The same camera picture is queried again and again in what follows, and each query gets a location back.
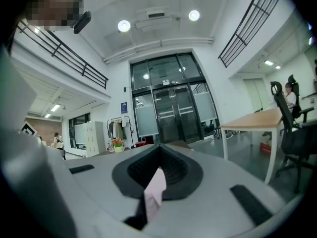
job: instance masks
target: red box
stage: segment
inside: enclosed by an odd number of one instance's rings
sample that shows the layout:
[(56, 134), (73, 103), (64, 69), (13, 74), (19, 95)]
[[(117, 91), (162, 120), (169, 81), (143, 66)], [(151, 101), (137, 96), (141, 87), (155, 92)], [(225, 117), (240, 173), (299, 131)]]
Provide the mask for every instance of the red box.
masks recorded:
[(266, 153), (266, 154), (271, 154), (271, 145), (267, 143), (261, 143), (260, 144), (260, 152)]
[(146, 144), (147, 144), (146, 141), (137, 142), (137, 143), (135, 143), (135, 147), (144, 146), (144, 145), (146, 145)]

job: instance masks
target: doorway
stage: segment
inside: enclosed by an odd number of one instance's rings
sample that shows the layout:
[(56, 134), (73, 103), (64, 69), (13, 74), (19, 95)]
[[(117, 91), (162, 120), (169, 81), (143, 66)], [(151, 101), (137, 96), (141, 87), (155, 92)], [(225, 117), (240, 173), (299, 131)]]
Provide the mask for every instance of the doorway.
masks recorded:
[(162, 143), (179, 140), (192, 143), (202, 138), (199, 119), (187, 85), (157, 90), (153, 95)]

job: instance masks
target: blue sign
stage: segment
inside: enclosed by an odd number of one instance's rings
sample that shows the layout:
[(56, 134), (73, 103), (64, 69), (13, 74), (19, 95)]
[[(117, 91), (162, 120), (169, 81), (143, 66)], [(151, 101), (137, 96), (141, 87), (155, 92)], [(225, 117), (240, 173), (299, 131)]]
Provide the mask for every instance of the blue sign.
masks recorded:
[(121, 114), (128, 113), (128, 105), (126, 102), (121, 103)]

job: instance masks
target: round ceiling light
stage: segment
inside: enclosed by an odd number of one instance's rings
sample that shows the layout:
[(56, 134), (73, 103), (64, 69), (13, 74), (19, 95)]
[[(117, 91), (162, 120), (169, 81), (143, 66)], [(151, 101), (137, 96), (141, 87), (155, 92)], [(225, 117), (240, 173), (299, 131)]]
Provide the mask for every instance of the round ceiling light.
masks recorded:
[(130, 22), (127, 20), (122, 20), (118, 24), (118, 29), (120, 32), (127, 32), (130, 30), (130, 27), (131, 27)]
[(191, 21), (196, 21), (199, 19), (200, 14), (197, 10), (192, 10), (188, 16)]

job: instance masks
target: chair armrest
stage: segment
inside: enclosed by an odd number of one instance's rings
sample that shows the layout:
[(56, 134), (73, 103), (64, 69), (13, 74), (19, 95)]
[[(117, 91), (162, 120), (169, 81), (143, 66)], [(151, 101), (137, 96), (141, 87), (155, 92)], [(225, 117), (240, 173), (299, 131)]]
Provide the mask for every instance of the chair armrest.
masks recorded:
[(303, 109), (299, 112), (299, 114), (307, 114), (308, 112), (313, 111), (314, 109), (315, 109), (314, 107)]
[(309, 121), (302, 124), (302, 128), (314, 127), (317, 126), (317, 120)]

